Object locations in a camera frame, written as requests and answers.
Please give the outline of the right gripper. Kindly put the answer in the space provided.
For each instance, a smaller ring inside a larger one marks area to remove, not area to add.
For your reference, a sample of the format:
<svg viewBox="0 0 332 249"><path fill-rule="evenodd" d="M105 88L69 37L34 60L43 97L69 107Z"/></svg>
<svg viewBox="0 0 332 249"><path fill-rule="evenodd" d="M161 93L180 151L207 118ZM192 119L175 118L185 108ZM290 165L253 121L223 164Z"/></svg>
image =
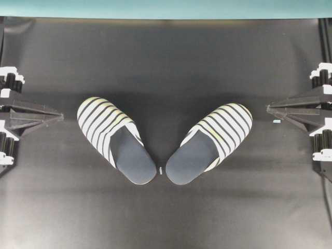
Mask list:
<svg viewBox="0 0 332 249"><path fill-rule="evenodd" d="M331 63L320 63L310 75L313 92L267 105L267 113L286 120L313 140L312 159L322 174L331 173Z"/></svg>

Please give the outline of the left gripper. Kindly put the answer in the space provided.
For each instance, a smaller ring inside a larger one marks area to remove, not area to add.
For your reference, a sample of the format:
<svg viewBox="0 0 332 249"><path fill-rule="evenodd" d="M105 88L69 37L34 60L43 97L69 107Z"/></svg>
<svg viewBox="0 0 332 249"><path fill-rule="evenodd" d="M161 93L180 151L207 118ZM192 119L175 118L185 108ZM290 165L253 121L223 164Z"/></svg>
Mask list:
<svg viewBox="0 0 332 249"><path fill-rule="evenodd" d="M24 77L14 66L1 67L1 176L14 167L15 145L19 135L47 127L64 116L45 104L28 100L20 93Z"/></svg>

